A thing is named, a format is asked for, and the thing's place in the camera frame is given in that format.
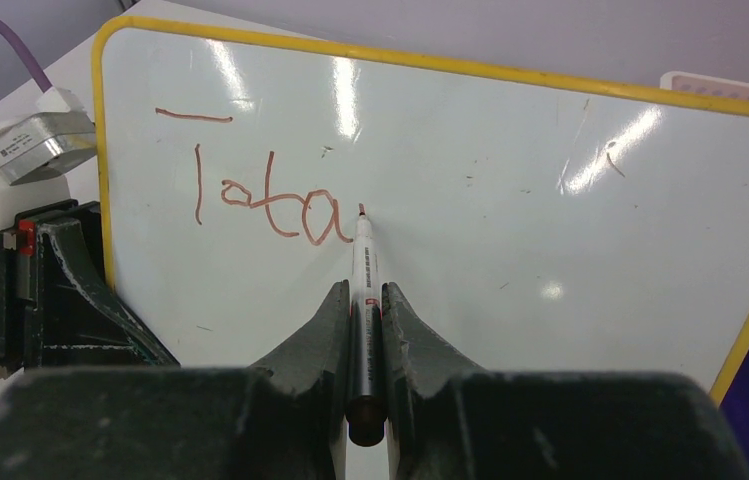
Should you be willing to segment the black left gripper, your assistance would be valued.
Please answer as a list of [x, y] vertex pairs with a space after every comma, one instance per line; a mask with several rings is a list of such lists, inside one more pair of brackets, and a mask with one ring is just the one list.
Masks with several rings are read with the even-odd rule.
[[25, 368], [178, 364], [105, 282], [99, 203], [35, 208], [0, 232], [0, 379]]

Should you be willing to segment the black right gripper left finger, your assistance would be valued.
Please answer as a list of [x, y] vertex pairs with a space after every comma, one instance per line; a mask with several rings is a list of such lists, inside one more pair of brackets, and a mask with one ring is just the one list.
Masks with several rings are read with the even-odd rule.
[[349, 287], [244, 368], [71, 367], [0, 396], [0, 479], [341, 479]]

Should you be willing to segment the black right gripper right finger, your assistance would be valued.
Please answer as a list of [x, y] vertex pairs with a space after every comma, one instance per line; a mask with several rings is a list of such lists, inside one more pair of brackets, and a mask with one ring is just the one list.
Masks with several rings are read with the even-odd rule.
[[490, 371], [382, 288], [394, 479], [749, 479], [709, 395], [666, 372]]

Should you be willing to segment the red capped whiteboard marker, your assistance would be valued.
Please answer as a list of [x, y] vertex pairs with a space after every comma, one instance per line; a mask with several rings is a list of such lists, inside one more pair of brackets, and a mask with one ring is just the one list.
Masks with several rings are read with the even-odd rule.
[[373, 226], [360, 204], [350, 279], [350, 379], [345, 418], [350, 440], [361, 447], [383, 440], [387, 419], [381, 293]]

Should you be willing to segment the yellow framed whiteboard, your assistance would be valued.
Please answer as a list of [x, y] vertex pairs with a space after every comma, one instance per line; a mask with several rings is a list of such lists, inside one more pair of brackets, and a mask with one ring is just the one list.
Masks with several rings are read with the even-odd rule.
[[184, 366], [254, 362], [351, 272], [491, 370], [749, 349], [749, 102], [127, 16], [92, 48], [106, 278]]

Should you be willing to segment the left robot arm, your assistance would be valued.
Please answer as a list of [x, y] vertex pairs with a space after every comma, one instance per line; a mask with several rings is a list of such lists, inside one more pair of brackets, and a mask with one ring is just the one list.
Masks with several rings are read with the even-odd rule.
[[0, 378], [68, 365], [175, 366], [175, 356], [105, 283], [101, 208], [27, 210], [0, 231]]

